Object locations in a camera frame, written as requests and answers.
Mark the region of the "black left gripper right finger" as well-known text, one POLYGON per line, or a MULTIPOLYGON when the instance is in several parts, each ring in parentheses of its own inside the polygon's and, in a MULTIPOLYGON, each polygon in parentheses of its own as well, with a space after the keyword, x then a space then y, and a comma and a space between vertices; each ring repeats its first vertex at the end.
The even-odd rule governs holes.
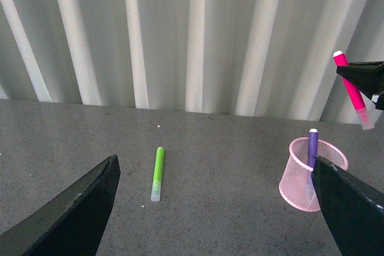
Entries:
POLYGON ((383 193, 322 156, 311 178, 341 254, 383 255, 383 193))

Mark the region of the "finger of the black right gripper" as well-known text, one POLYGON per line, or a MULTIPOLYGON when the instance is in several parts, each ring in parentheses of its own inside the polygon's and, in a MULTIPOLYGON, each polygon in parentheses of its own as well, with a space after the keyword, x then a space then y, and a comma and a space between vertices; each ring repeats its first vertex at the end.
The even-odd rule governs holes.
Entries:
POLYGON ((349 63, 339 66, 337 74, 369 98, 376 109, 383 109, 383 61, 349 63))

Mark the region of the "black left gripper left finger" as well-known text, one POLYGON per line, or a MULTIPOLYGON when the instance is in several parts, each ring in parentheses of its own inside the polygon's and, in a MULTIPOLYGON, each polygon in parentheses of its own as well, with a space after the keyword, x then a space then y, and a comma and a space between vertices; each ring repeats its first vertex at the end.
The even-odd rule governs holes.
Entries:
POLYGON ((1 234, 1 255, 95 255, 120 178, 112 155, 1 234))

